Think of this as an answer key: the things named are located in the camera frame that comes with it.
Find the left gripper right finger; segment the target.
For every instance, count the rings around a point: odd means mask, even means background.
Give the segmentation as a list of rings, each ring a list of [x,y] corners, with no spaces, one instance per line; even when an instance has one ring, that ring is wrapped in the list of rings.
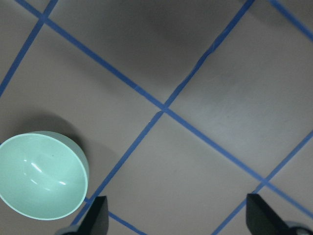
[[[289,226],[258,194],[246,196],[246,226],[252,235],[287,235]]]

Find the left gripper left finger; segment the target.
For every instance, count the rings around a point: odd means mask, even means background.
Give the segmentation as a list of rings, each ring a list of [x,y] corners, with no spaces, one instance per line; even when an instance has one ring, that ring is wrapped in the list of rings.
[[[107,196],[98,196],[77,231],[71,235],[106,235],[109,229]]]

